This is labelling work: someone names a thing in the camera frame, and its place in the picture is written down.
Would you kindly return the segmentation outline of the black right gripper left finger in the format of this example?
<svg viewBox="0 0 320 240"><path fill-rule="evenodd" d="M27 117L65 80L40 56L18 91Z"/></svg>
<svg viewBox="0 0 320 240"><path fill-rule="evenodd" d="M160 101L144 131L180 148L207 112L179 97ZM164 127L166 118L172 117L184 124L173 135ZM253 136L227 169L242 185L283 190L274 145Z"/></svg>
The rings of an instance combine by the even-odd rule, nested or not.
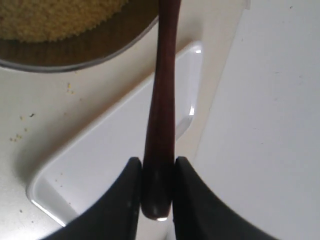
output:
<svg viewBox="0 0 320 240"><path fill-rule="evenodd" d="M107 192L46 240L134 240L140 214L142 164L131 157Z"/></svg>

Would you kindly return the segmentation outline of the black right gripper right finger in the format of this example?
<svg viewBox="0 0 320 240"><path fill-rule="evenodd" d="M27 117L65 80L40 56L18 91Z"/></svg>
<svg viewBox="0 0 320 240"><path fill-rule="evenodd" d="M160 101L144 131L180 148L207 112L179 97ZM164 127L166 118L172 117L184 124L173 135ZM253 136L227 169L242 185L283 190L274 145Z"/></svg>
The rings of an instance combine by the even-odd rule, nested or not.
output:
<svg viewBox="0 0 320 240"><path fill-rule="evenodd" d="M272 240L222 202L186 157L174 164L173 222L178 240Z"/></svg>

